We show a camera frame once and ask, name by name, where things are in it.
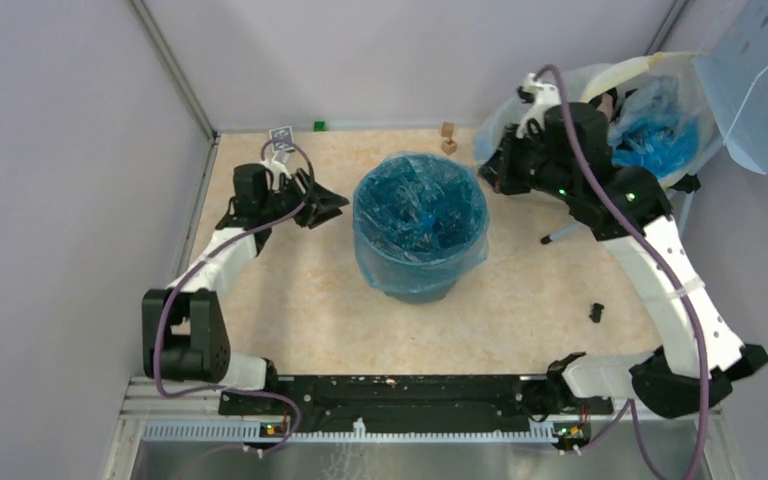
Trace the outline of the blue plastic trash bag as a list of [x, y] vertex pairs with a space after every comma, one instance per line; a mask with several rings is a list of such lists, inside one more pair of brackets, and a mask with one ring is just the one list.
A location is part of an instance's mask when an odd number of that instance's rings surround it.
[[385, 295], [409, 268], [450, 270], [459, 279], [477, 268], [488, 256], [489, 224], [475, 172], [435, 154], [391, 155], [353, 193], [355, 259], [367, 285]]

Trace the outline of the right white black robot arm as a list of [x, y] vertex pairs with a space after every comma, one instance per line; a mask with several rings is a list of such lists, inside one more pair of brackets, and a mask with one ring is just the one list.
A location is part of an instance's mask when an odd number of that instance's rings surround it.
[[663, 418], [715, 407], [768, 354], [728, 327], [684, 253], [664, 189], [643, 167], [614, 165], [608, 130], [606, 115], [582, 102], [524, 125], [505, 120], [479, 169], [498, 193], [538, 191], [563, 202], [617, 260], [660, 338], [650, 351], [573, 353], [552, 363], [547, 400], [572, 412], [586, 398], [631, 399]]

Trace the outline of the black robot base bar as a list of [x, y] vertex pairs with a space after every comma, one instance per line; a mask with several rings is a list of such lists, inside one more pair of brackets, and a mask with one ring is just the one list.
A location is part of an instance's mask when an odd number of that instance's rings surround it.
[[543, 375], [273, 375], [276, 399], [226, 393], [222, 416], [270, 416], [301, 433], [346, 432], [361, 420], [370, 433], [523, 432], [556, 415], [610, 415], [611, 401], [576, 399]]

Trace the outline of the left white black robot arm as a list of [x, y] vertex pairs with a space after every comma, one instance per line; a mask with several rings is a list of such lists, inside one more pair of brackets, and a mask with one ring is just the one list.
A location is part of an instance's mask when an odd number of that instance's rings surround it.
[[142, 299], [143, 368], [150, 378], [204, 382], [242, 390], [257, 413], [279, 404], [271, 363], [235, 354], [220, 300], [264, 249], [273, 227], [292, 220], [313, 229], [339, 215], [349, 200], [311, 173], [261, 161], [233, 170], [234, 193], [209, 243], [186, 271]]

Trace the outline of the teal plastic trash bin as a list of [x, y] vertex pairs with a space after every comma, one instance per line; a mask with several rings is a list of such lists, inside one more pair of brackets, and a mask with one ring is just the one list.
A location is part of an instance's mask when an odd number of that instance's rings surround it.
[[444, 299], [459, 277], [459, 274], [450, 270], [409, 268], [397, 273], [383, 291], [408, 304], [432, 303]]

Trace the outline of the blue bags inside large bag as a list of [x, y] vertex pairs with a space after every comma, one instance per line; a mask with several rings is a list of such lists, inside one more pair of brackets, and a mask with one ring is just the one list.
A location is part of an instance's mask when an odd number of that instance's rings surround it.
[[611, 122], [616, 167], [642, 167], [662, 180], [695, 159], [699, 117], [680, 106], [680, 82], [659, 76], [627, 94]]

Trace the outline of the lower small wooden block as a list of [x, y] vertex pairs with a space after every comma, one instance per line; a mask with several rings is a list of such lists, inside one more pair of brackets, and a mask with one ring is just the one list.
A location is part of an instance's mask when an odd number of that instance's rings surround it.
[[457, 148], [458, 148], [458, 145], [457, 145], [457, 143], [456, 143], [456, 142], [455, 142], [453, 139], [451, 139], [451, 138], [449, 138], [449, 139], [445, 139], [445, 140], [443, 140], [443, 141], [441, 142], [441, 150], [442, 150], [442, 151], [443, 151], [443, 152], [444, 152], [446, 155], [451, 155], [451, 154], [453, 154], [454, 152], [456, 152], [456, 151], [457, 151]]

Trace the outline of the small wooden block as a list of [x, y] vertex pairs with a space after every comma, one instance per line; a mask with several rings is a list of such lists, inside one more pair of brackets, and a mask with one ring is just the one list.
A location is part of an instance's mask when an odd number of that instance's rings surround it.
[[442, 151], [443, 151], [443, 152], [444, 152], [446, 155], [451, 155], [451, 154], [453, 154], [454, 152], [456, 152], [456, 151], [457, 151], [457, 148], [458, 148], [458, 145], [457, 145], [457, 143], [456, 143], [456, 142], [455, 142], [453, 139], [451, 139], [451, 138], [449, 138], [449, 139], [445, 139], [445, 140], [443, 140], [443, 141], [441, 142], [441, 150], [442, 150]]
[[452, 138], [454, 134], [454, 124], [452, 122], [444, 122], [441, 127], [441, 136], [444, 138]]

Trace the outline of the upper small wooden block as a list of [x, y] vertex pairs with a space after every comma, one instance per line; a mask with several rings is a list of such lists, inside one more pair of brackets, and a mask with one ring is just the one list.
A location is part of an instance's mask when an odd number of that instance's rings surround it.
[[444, 138], [452, 138], [454, 134], [454, 124], [452, 122], [444, 122], [441, 127], [441, 136]]

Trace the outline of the playing card deck box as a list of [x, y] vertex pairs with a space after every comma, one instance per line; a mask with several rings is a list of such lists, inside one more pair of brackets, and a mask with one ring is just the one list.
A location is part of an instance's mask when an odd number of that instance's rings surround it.
[[295, 140], [290, 125], [272, 128], [268, 131], [273, 151], [293, 152]]

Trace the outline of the large translucent stuffed bag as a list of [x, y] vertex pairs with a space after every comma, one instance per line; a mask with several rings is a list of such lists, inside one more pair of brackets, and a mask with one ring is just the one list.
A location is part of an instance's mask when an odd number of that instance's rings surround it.
[[603, 188], [629, 169], [645, 170], [664, 190], [697, 188], [693, 171], [713, 140], [713, 113], [691, 54], [657, 53], [527, 74], [473, 137], [478, 174], [495, 192], [597, 196], [570, 146], [563, 100]]

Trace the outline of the small black clip part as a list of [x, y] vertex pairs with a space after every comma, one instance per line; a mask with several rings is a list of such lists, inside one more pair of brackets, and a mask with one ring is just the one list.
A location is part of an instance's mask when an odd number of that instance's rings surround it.
[[596, 323], [596, 324], [600, 323], [601, 319], [602, 319], [603, 310], [604, 310], [604, 305], [603, 304], [601, 304], [601, 303], [593, 303], [591, 305], [591, 307], [590, 307], [590, 312], [589, 312], [588, 318], [593, 323]]

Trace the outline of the perforated white metal panel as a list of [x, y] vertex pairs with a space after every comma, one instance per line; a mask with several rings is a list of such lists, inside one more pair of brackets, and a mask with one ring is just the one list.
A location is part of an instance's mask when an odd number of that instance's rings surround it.
[[693, 63], [731, 158], [768, 174], [768, 1], [746, 2]]

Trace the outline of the aluminium frame post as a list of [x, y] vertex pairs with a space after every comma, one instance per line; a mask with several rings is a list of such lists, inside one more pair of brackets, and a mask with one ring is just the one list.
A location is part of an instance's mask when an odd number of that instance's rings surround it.
[[149, 5], [144, 0], [127, 0], [126, 4], [143, 30], [148, 43], [155, 52], [161, 67], [171, 81], [185, 109], [205, 138], [209, 142], [214, 142], [217, 137], [217, 131], [208, 119], [205, 109], [202, 107], [195, 90], [178, 62], [171, 45], [165, 38], [161, 26], [155, 19]]

